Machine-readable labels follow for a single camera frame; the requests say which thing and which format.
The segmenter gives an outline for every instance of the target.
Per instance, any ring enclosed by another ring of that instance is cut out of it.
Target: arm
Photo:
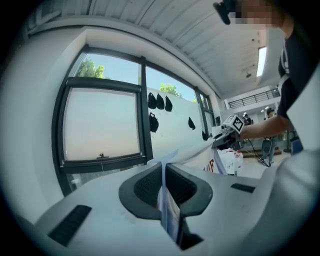
[[[243,127],[240,137],[242,140],[273,137],[283,133],[290,127],[291,123],[288,119],[275,115],[264,122]]]
[[[289,14],[284,13],[283,22],[279,25],[279,28],[283,31],[285,39],[288,39],[292,35],[294,27],[294,19]]]

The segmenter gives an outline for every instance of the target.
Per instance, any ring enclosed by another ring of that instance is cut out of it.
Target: black rubber pad
[[[248,186],[248,185],[243,185],[243,184],[239,184],[239,183],[232,184],[231,188],[236,189],[236,190],[241,190],[244,192],[248,192],[248,193],[253,193],[256,189],[256,187],[254,187],[254,186]]]
[[[77,205],[48,236],[57,243],[67,246],[91,209],[91,207],[85,205]]]
[[[133,187],[134,194],[146,204],[156,207],[158,202],[159,190],[162,186],[160,168],[150,172],[145,177],[139,179]]]
[[[193,181],[170,168],[166,168],[165,182],[178,207],[192,198],[197,192],[197,185]]]

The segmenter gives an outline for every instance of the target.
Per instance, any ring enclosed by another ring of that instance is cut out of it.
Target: floor
[[[284,159],[290,157],[290,153],[275,155],[273,157],[274,163],[272,166],[278,166]],[[238,176],[260,179],[264,173],[266,167],[258,162],[256,158],[244,158],[242,169],[238,171]]]

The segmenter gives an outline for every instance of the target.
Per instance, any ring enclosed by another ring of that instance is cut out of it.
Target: black window frame
[[[137,75],[140,75],[141,77],[141,85],[104,78],[75,77],[82,61],[85,59],[87,54],[106,55],[138,63],[139,74]],[[138,57],[115,50],[89,47],[86,44],[73,60],[68,71],[66,72],[62,85],[58,91],[53,110],[51,126],[52,156],[57,179],[64,196],[67,196],[72,192],[71,184],[68,181],[67,174],[110,171],[114,169],[135,166],[138,164],[146,164],[147,161],[153,159],[147,96],[147,66],[161,73],[164,73],[165,75],[170,76],[173,79],[193,89],[195,92],[197,103],[200,104],[200,112],[203,119],[205,134],[209,135],[205,112],[212,114],[213,125],[215,126],[214,113],[209,96],[200,91],[198,87],[193,86],[191,83],[169,71],[168,69],[147,61],[143,56]],[[140,152],[110,158],[99,158],[90,160],[65,160],[63,144],[63,121],[68,94],[70,93],[71,88],[106,89],[119,92],[135,93]],[[206,99],[205,106],[202,104],[200,95],[203,95],[203,98]]]

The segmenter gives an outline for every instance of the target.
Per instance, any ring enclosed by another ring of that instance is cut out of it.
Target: ceiling
[[[217,88],[222,99],[276,83],[274,59],[279,58],[282,48],[282,43],[278,46],[281,34],[270,36],[269,31],[246,25],[226,26],[213,8],[214,1],[47,0],[30,16],[27,29],[32,32],[44,23],[75,17],[119,20],[143,28],[178,49],[214,85],[211,87]],[[258,49],[270,40],[277,42],[276,50],[268,48],[264,74],[256,78]]]

